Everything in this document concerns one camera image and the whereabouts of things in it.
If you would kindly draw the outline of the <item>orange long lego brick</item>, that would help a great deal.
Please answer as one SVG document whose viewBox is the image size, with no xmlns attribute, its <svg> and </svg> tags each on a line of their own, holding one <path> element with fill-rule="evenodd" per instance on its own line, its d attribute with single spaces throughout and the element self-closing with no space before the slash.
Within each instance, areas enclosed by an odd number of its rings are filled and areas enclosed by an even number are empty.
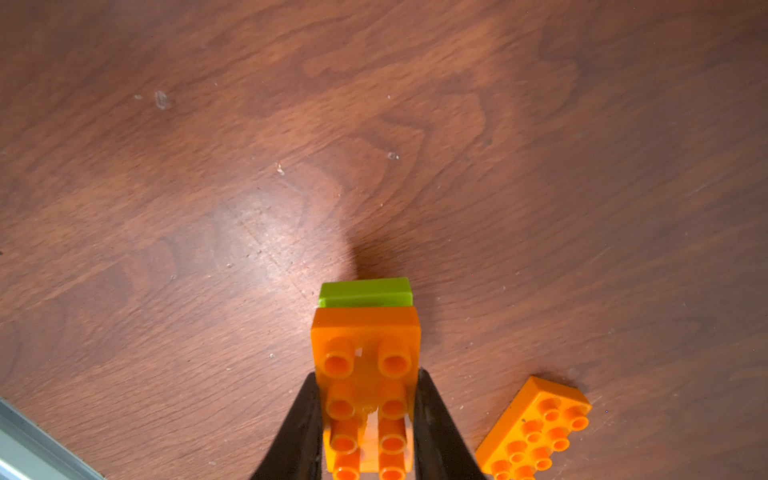
<svg viewBox="0 0 768 480">
<path fill-rule="evenodd" d="M 332 477 L 405 478 L 414 463 L 421 345 L 416 309 L 319 308 L 311 343 Z"/>
<path fill-rule="evenodd" d="M 592 405 L 577 388 L 531 376 L 476 449 L 495 479 L 533 479 L 570 447 L 569 435 L 589 426 Z"/>
</svg>

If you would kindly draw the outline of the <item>green long lego brick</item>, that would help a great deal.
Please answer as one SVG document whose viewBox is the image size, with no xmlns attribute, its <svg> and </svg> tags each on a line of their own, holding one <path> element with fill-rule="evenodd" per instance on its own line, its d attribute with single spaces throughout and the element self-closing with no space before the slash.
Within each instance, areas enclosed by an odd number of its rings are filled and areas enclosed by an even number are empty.
<svg viewBox="0 0 768 480">
<path fill-rule="evenodd" d="M 412 307 L 408 278 L 385 278 L 323 283 L 319 308 Z"/>
</svg>

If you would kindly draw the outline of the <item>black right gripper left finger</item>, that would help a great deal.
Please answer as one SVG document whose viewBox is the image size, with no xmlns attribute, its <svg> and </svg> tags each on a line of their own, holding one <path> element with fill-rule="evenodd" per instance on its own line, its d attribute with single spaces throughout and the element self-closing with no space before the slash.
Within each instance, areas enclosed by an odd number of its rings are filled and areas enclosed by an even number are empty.
<svg viewBox="0 0 768 480">
<path fill-rule="evenodd" d="M 251 480 L 322 478 L 323 417 L 316 375 L 305 378 Z"/>
</svg>

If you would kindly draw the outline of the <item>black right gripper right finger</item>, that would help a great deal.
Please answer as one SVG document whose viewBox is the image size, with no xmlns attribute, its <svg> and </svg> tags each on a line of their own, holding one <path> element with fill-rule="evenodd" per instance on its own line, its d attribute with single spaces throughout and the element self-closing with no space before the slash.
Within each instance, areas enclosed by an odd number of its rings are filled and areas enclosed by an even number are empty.
<svg viewBox="0 0 768 480">
<path fill-rule="evenodd" d="M 486 478 L 424 368 L 418 373 L 413 431 L 417 479 Z"/>
</svg>

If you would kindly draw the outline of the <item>aluminium frame rail left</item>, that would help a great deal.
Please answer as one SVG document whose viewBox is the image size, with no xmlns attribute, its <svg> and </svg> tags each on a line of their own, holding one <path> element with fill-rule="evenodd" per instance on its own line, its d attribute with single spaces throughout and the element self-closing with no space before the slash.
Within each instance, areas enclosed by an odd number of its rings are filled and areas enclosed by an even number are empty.
<svg viewBox="0 0 768 480">
<path fill-rule="evenodd" d="M 4 398 L 1 399 L 1 478 L 105 479 Z"/>
</svg>

